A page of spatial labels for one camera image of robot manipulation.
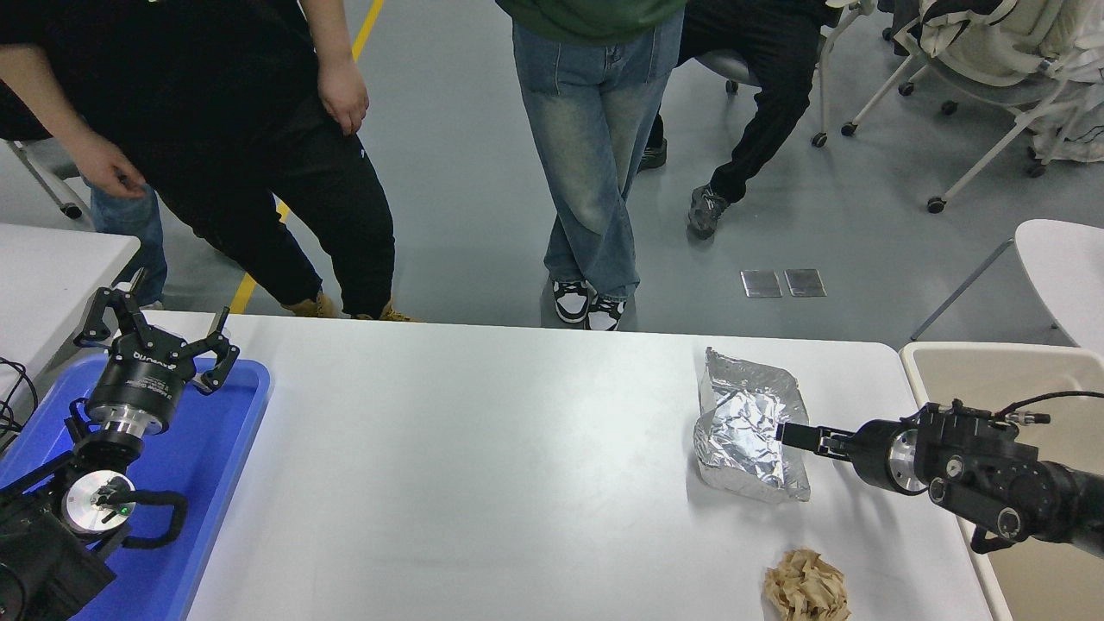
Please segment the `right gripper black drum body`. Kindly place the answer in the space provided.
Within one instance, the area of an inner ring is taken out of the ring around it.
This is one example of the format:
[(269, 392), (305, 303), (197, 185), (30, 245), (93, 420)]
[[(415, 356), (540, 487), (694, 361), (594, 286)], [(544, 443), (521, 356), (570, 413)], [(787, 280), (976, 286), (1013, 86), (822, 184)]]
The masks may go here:
[(888, 467), (888, 452), (894, 446), (898, 422), (871, 420), (852, 436), (843, 440), (841, 449), (852, 463), (856, 474), (869, 485), (898, 492), (894, 477)]

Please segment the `person's right hand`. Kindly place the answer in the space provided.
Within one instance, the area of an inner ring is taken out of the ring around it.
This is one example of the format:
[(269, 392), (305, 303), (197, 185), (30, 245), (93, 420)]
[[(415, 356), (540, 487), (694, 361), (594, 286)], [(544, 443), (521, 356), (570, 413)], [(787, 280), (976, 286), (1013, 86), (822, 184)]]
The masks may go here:
[(91, 185), (113, 197), (139, 199), (147, 193), (142, 173), (126, 154), (91, 129), (82, 129), (59, 138), (72, 162)]

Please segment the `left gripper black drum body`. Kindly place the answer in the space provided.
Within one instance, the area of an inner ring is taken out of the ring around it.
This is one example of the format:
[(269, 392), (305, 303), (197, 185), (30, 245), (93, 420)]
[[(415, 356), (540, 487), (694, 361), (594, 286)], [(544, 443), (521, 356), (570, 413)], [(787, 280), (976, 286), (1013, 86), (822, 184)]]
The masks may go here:
[(194, 365), (180, 350), (182, 338), (155, 330), (150, 336), (121, 334), (85, 406), (86, 414), (106, 406), (132, 406), (149, 414), (174, 414)]

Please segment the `person's left hand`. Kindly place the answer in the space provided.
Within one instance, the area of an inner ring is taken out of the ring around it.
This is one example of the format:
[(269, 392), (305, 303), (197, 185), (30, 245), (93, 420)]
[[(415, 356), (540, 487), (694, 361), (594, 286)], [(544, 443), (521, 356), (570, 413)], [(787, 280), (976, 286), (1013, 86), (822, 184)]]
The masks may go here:
[(369, 94), (350, 52), (318, 53), (317, 88), (323, 109), (344, 136), (355, 134), (367, 118)]

